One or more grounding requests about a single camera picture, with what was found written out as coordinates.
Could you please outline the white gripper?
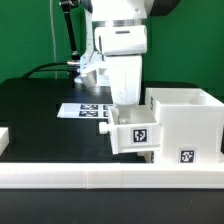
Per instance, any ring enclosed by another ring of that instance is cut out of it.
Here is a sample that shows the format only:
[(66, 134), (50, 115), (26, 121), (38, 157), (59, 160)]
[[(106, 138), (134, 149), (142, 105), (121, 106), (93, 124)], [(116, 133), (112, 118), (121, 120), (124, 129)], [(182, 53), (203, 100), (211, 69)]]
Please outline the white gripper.
[(142, 55), (147, 52), (144, 25), (97, 27), (95, 47), (105, 57), (113, 104), (118, 108), (139, 104)]

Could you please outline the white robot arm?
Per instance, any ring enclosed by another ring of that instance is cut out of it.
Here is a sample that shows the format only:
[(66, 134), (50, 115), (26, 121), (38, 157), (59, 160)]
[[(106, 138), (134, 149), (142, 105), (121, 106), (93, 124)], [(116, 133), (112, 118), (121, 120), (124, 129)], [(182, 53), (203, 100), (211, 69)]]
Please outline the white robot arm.
[(170, 14), (181, 0), (80, 0), (85, 10), (86, 51), (80, 78), (87, 87), (106, 84), (113, 104), (139, 104), (142, 55), (147, 52), (150, 16)]

